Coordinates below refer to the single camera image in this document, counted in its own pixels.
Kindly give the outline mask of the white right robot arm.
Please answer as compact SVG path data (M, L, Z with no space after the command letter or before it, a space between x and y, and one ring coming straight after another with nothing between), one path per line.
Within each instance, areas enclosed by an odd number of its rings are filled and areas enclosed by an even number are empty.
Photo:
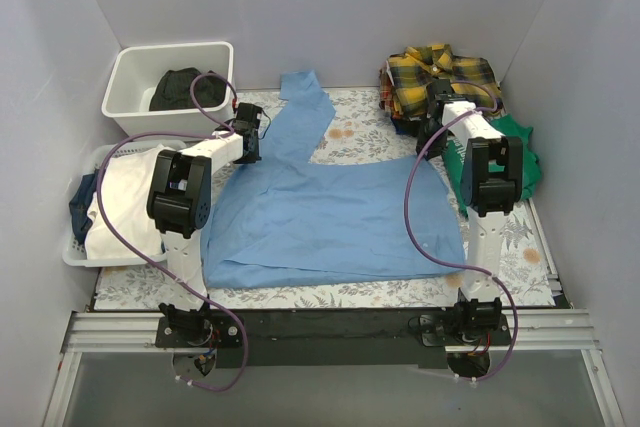
M446 79L428 84L426 95L418 155L426 159L442 155L449 135L465 148L459 188L470 240L459 297L492 302L500 296L494 278L500 270L504 227L522 194L523 142L494 128L483 116L487 109L455 93Z

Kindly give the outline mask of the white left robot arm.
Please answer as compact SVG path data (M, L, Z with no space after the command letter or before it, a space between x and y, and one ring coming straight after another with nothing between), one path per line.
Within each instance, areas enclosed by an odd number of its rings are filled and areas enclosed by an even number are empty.
M231 126L182 151L163 150L156 158L147 200L166 250L167 270L177 283L167 301L174 307L198 310L208 296L201 259L201 230L211 214L213 174L228 164L255 163L264 109L238 106Z

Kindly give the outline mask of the light blue long sleeve shirt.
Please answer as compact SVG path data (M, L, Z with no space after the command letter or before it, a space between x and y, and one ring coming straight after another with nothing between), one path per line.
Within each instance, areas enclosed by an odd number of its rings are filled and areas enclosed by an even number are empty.
M322 165L312 155L335 110L311 71L281 78L284 108L259 162L231 175L202 241L211 288L404 280L465 260L448 190L413 157Z

